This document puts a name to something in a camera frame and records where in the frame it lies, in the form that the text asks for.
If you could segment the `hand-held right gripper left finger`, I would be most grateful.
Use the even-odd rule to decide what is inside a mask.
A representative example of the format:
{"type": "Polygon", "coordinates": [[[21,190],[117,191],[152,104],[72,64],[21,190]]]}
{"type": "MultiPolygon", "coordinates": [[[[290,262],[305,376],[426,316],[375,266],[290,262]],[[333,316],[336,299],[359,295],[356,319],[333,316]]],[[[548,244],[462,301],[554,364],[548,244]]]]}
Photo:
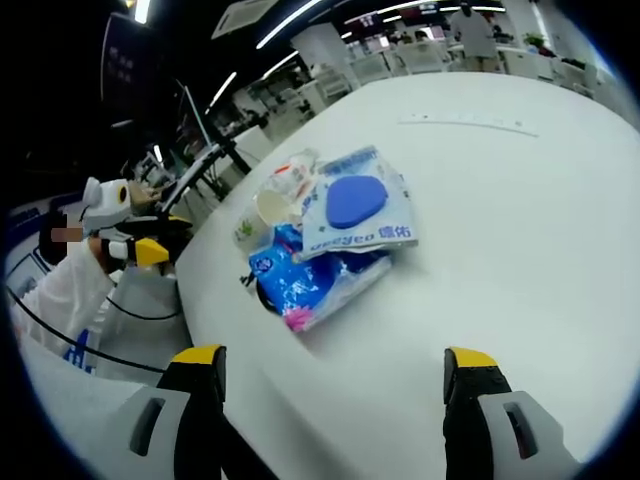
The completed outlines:
{"type": "Polygon", "coordinates": [[[226,348],[177,354],[127,399],[98,442],[100,479],[220,479],[226,348]]]}

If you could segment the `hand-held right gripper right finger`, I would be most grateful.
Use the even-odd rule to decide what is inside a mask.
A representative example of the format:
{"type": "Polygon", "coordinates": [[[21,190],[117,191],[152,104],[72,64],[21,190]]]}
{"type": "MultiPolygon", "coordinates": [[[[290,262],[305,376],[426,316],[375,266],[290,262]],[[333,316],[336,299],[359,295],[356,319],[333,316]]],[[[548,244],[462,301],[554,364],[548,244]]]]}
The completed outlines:
{"type": "Polygon", "coordinates": [[[445,350],[443,402],[448,479],[571,479],[579,473],[561,425],[527,392],[512,390],[489,355],[445,350]]]}

